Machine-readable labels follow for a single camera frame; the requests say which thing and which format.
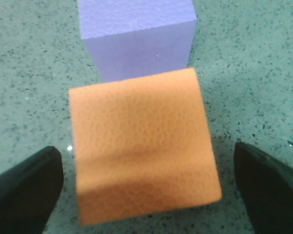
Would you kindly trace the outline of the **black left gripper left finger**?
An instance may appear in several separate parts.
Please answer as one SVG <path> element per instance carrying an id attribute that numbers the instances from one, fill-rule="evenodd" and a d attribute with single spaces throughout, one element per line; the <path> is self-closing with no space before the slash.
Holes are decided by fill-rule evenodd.
<path id="1" fill-rule="evenodd" d="M 62 155 L 54 146 L 0 174 L 0 234 L 41 234 L 63 181 Z"/>

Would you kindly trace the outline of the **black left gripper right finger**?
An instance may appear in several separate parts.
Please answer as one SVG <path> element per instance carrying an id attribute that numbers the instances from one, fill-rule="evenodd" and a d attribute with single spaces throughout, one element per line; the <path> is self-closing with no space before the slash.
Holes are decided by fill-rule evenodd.
<path id="1" fill-rule="evenodd" d="M 244 142 L 234 150 L 237 189 L 256 234 L 293 234 L 293 168 Z"/>

